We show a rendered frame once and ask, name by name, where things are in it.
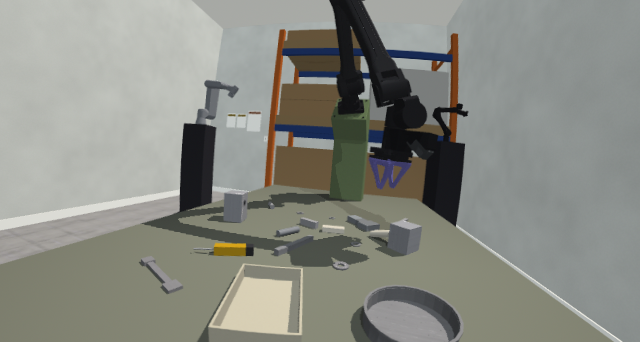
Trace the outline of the beige open tray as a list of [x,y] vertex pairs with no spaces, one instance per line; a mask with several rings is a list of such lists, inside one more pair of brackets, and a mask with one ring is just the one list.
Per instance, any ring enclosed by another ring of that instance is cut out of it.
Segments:
[[303,268],[243,264],[208,326],[209,342],[301,342],[302,287]]

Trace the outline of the yellow-handled screwdriver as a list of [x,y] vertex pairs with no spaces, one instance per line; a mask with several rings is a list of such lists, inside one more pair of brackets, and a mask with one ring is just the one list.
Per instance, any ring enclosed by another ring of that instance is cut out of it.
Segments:
[[215,243],[214,248],[193,248],[214,250],[214,256],[253,256],[254,244]]

